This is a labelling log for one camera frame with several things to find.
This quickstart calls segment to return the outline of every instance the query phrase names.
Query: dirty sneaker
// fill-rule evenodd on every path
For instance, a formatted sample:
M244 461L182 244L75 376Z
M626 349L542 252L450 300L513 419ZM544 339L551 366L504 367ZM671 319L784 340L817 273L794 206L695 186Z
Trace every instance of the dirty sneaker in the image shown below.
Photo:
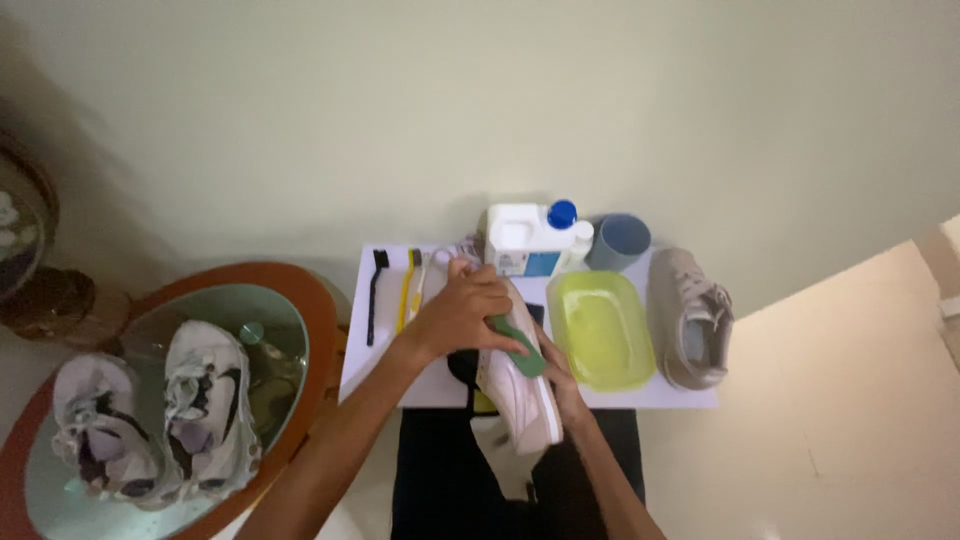
M534 320L519 291L507 284L514 310L507 315L511 326L526 334L540 351ZM490 398L507 424L517 454L530 454L557 444L564 438L553 389L543 377L527 379L503 351L481 349L477 363L477 385Z
M651 260L647 305L657 368L667 381L691 390L719 384L733 330L727 289L708 280L690 252L667 248Z
M155 486L150 437L134 417L135 376L120 358L67 361L54 383L54 453L78 469L87 494L139 503Z
M260 460L247 355L227 331L187 321L170 343L166 379L163 448L173 466L165 495L225 499L256 476Z

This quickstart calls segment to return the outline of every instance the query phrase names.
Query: white bottle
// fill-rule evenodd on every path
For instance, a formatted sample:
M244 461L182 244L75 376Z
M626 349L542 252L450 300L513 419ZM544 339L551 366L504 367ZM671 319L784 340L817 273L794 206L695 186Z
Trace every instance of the white bottle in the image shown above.
M574 235L573 245L561 255L560 262L557 263L557 268L553 272L554 276L580 270L584 258L587 258L590 248L593 247L593 225L589 221L582 219L574 223L571 229Z
M576 220L577 208L566 200L550 207L493 205L487 212L484 259L499 276L552 276L561 256L576 242Z

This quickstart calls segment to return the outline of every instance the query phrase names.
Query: leg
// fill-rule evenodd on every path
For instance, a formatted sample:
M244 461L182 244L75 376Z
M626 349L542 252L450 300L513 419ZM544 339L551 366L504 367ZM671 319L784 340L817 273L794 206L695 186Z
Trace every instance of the leg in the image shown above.
M466 409L406 409L394 484L393 540L493 539L521 535L477 447Z
M630 409L596 409L592 412L624 476L640 501L646 503L636 413ZM587 471L568 437L543 454L540 463L534 467L533 479L538 513L547 537L607 538Z

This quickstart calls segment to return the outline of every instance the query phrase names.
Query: beige sneaker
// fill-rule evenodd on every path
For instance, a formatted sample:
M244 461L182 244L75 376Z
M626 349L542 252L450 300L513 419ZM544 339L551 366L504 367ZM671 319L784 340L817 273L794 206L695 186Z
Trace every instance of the beige sneaker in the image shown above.
M662 249L650 262L647 306L657 368L667 381L691 390L719 384L733 330L727 289L704 277L687 250Z
M510 290L510 299L514 301L514 310L507 315L507 320L526 334L539 352L535 323L523 297L509 279L504 282ZM563 440L564 429L553 389L543 376L527 379L503 351L481 350L477 386L500 411L517 454L537 452Z

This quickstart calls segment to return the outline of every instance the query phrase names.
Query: yellow-green plastic container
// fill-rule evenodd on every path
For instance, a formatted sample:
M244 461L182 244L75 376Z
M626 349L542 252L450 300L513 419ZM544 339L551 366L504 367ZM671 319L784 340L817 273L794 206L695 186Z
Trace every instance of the yellow-green plastic container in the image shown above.
M597 392L646 384L657 371L636 288L616 272L574 272L547 286L550 326L577 381Z

